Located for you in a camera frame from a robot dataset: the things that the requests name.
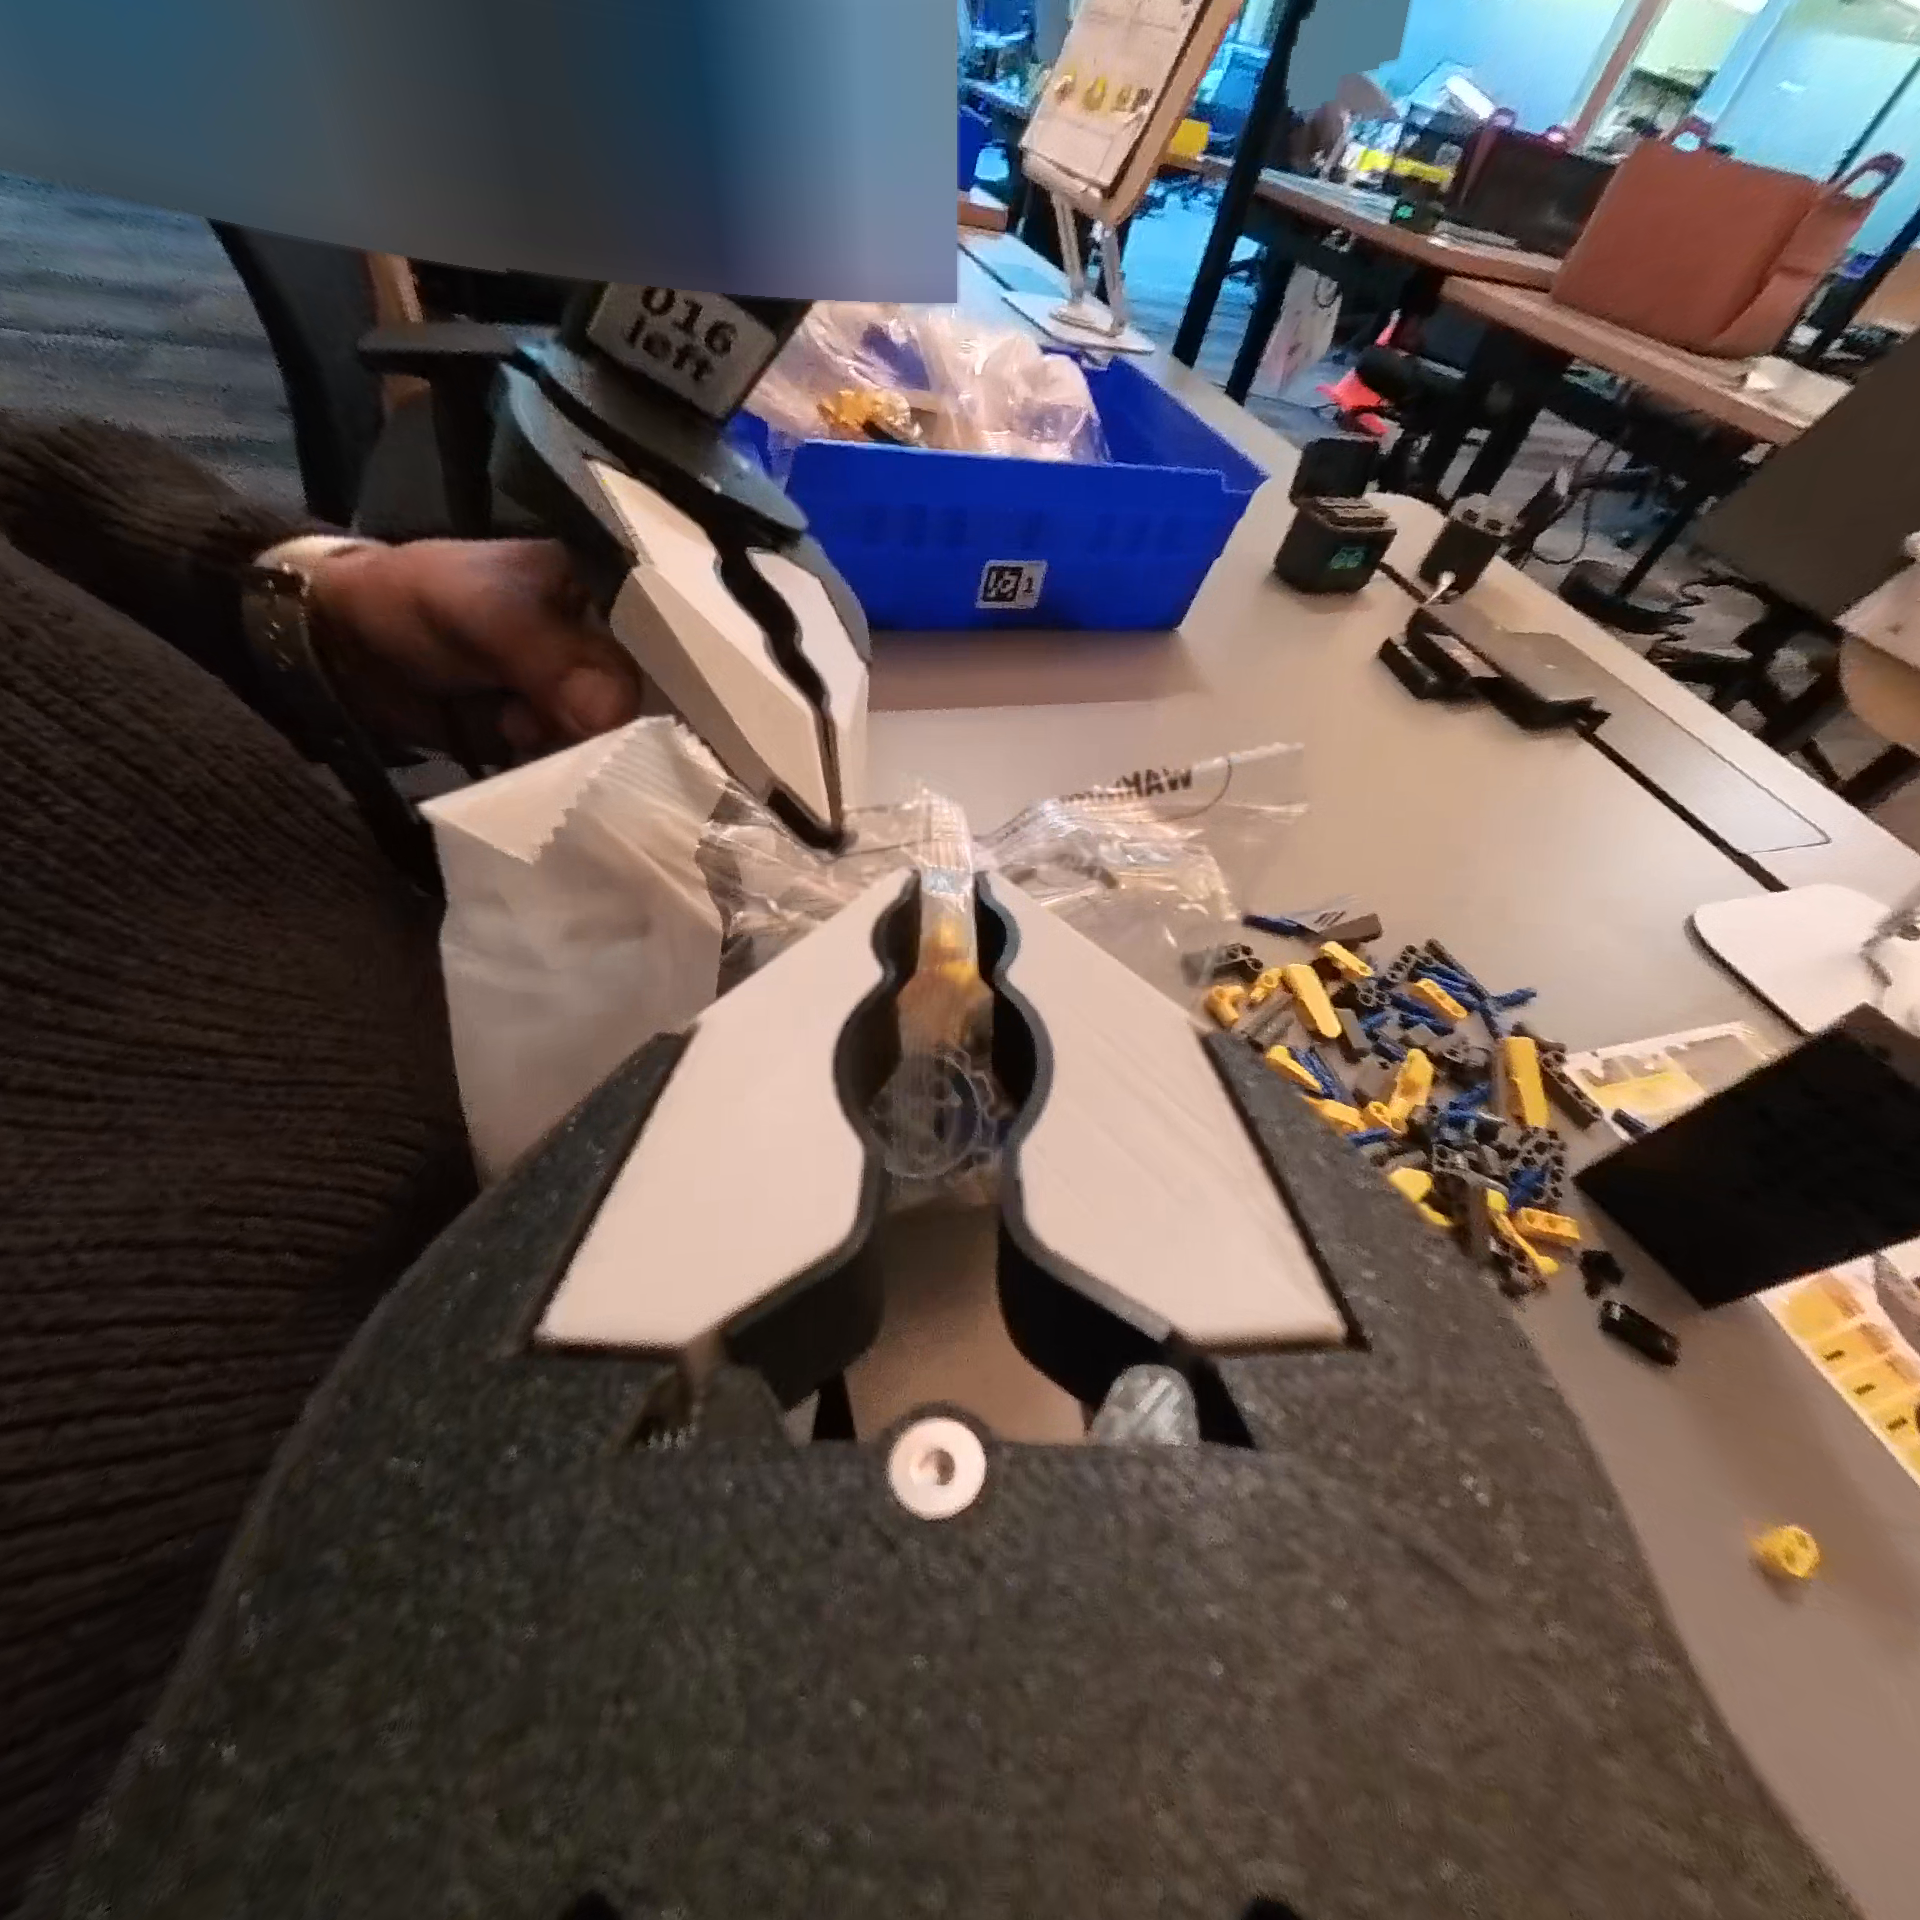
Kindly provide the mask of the wristwatch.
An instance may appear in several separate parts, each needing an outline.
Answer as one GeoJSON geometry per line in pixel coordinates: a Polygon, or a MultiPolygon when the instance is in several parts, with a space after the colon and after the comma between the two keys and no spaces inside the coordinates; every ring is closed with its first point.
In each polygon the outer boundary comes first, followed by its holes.
{"type": "Polygon", "coordinates": [[[256,673],[298,748],[344,789],[381,854],[419,893],[446,904],[441,860],[422,813],[394,782],[373,736],[336,691],[320,653],[313,588],[300,568],[259,563],[242,590],[256,673]]]}

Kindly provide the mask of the person's left hand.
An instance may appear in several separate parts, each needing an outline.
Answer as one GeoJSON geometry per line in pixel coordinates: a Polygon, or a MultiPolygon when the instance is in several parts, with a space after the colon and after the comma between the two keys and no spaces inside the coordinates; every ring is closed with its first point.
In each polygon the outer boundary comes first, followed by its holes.
{"type": "Polygon", "coordinates": [[[334,686],[394,746],[504,766],[641,718],[642,677],[558,541],[362,545],[307,590],[334,686]]]}

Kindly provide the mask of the blue plastic bin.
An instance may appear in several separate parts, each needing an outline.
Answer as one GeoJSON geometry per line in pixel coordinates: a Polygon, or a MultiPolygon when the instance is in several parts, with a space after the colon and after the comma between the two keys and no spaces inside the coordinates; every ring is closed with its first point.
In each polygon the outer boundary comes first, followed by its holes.
{"type": "Polygon", "coordinates": [[[1090,373],[1102,465],[800,441],[755,417],[730,441],[797,504],[886,633],[1165,633],[1266,469],[1138,364],[1090,373]]]}

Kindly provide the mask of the empty clear bag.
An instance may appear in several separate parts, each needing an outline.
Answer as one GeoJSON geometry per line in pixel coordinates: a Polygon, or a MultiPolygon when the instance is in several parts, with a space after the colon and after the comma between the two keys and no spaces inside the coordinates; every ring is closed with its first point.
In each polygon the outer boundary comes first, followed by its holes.
{"type": "Polygon", "coordinates": [[[1273,740],[1032,802],[979,861],[1092,940],[1179,941],[1237,924],[1306,816],[1306,748],[1273,740]]]}

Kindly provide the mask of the wooden desk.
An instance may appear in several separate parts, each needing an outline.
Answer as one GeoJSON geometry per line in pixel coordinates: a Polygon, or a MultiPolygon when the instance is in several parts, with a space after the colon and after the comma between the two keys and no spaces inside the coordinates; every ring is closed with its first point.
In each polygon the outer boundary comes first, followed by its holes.
{"type": "Polygon", "coordinates": [[[1262,172],[1245,230],[1262,237],[1278,286],[1304,267],[1376,314],[1452,306],[1763,446],[1788,446],[1853,392],[1797,364],[1704,357],[1596,321],[1552,298],[1548,257],[1398,229],[1355,187],[1262,172]]]}

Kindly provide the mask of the white paper bag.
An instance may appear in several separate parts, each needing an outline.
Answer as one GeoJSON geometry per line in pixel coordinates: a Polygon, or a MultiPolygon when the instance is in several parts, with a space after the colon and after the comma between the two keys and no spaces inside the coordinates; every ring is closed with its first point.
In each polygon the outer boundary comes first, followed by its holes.
{"type": "Polygon", "coordinates": [[[446,892],[452,1064],[484,1184],[616,1067],[716,996],[723,918],[699,845],[732,782],[672,718],[422,805],[446,892]]]}

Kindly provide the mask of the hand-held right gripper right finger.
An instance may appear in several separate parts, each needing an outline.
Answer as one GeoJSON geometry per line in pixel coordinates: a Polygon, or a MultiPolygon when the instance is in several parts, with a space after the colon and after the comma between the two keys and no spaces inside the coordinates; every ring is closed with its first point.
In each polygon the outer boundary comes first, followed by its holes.
{"type": "Polygon", "coordinates": [[[1008,880],[977,906],[1032,1091],[1000,1206],[1043,1275],[1128,1328],[1202,1353],[1332,1348],[1337,1297],[1251,1125],[1170,996],[1008,880]]]}

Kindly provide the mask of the black panel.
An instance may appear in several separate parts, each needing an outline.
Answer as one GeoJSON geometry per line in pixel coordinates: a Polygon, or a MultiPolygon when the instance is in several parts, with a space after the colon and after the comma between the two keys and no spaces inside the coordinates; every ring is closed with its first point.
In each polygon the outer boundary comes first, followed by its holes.
{"type": "Polygon", "coordinates": [[[1917,1237],[1917,1038],[1859,1005],[1574,1176],[1717,1309],[1917,1237]]]}

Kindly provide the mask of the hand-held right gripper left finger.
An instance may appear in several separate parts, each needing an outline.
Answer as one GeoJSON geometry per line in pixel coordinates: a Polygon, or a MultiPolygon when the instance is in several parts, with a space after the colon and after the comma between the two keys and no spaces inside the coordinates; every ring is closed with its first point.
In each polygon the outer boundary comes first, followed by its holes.
{"type": "Polygon", "coordinates": [[[872,1194],[864,1096],[837,1059],[889,1004],[883,937],[920,906],[878,877],[704,1011],[536,1323],[555,1352],[692,1361],[841,1254],[872,1194]]]}

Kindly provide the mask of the flat black device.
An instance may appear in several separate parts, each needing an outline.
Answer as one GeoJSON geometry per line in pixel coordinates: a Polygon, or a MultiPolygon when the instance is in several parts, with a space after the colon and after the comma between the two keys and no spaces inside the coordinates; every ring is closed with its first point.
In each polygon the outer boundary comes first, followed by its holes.
{"type": "Polygon", "coordinates": [[[1461,602],[1410,611],[1376,659],[1424,705],[1480,707],[1530,734],[1590,736],[1611,718],[1611,700],[1564,638],[1508,628],[1461,602]]]}

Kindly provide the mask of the black charger box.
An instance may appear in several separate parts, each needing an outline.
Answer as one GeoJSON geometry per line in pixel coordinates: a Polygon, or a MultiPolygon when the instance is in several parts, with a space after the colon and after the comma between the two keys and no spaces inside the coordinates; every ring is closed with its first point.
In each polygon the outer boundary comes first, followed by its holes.
{"type": "Polygon", "coordinates": [[[1442,605],[1470,592],[1513,545],[1518,529],[1518,516],[1489,497],[1461,499],[1416,568],[1424,605],[1442,605]]]}

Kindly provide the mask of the yellow printed leaflet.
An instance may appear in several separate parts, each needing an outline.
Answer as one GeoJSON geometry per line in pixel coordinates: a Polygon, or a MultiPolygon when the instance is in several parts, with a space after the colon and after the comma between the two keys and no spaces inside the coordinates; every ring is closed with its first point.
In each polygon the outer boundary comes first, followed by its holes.
{"type": "MultiPolygon", "coordinates": [[[[1571,1053],[1574,1080],[1605,1109],[1613,1153],[1689,1110],[1800,1042],[1769,1052],[1746,1025],[1571,1053]]],[[[1885,1451],[1916,1478],[1917,1333],[1916,1238],[1849,1264],[1790,1281],[1755,1299],[1885,1451]]]]}

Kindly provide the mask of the brown bag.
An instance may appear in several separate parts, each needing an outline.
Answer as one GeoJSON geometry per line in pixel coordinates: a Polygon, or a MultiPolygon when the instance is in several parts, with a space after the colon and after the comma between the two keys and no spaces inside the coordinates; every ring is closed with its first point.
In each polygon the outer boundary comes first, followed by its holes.
{"type": "Polygon", "coordinates": [[[1613,170],[1549,296],[1680,352],[1773,354],[1902,172],[1904,157],[1883,150],[1821,182],[1644,142],[1613,170]]]}

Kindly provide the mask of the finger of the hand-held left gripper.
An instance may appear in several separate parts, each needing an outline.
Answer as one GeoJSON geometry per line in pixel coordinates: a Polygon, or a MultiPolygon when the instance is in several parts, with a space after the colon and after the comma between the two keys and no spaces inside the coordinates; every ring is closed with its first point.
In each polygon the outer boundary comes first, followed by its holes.
{"type": "Polygon", "coordinates": [[[874,641],[822,549],[753,547],[755,618],[771,666],[757,749],[808,819],[846,819],[866,800],[874,641]]]}
{"type": "Polygon", "coordinates": [[[755,618],[750,538],[710,532],[659,489],[588,461],[592,493],[628,558],[608,628],[728,773],[813,845],[837,845],[846,819],[808,819],[757,749],[771,653],[755,618]]]}

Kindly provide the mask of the pile of yellow blue pieces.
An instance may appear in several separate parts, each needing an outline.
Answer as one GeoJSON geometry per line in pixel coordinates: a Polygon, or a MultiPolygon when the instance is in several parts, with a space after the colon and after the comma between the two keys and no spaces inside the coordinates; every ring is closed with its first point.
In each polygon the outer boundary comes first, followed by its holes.
{"type": "Polygon", "coordinates": [[[1249,944],[1182,953],[1195,1013],[1251,1050],[1432,1230],[1524,1301],[1574,1270],[1598,1299],[1616,1254],[1571,1206],[1571,1137],[1605,1121],[1569,1050],[1520,1020],[1531,990],[1493,993],[1440,941],[1371,957],[1249,944]]]}

